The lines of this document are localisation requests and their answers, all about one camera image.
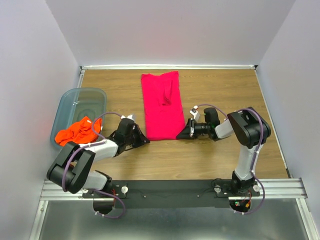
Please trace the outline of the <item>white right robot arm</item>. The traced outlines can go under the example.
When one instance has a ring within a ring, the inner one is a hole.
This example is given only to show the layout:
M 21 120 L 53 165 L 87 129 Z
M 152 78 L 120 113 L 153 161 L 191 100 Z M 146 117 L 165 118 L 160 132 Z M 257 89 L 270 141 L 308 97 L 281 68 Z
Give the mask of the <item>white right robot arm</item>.
M 271 135 L 269 124 L 253 109 L 247 107 L 225 115 L 220 122 L 218 108 L 209 105 L 203 110 L 204 122 L 198 122 L 198 106 L 190 110 L 191 118 L 176 136 L 178 140 L 194 140 L 207 135 L 219 141 L 235 135 L 240 143 L 240 153 L 231 179 L 216 179 L 213 190 L 218 197 L 242 196 L 257 185 L 255 169 L 260 150 Z

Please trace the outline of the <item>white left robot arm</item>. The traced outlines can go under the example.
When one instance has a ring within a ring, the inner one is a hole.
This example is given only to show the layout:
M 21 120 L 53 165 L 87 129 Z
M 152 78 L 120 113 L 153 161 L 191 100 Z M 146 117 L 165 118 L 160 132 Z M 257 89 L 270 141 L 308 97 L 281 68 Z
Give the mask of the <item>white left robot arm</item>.
M 99 197 L 107 197 L 112 189 L 112 178 L 100 171 L 91 171 L 94 162 L 114 158 L 125 152 L 149 144 L 138 124 L 123 118 L 108 137 L 94 143 L 68 142 L 49 167 L 46 178 L 75 194 L 80 190 L 93 190 Z

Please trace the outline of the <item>pink t-shirt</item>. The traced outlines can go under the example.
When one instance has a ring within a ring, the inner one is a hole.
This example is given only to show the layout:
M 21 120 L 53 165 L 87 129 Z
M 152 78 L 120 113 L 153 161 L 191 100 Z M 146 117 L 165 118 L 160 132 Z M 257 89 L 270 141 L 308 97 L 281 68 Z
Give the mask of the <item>pink t-shirt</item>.
M 150 141 L 175 140 L 185 127 L 179 72 L 142 74 L 146 137 Z

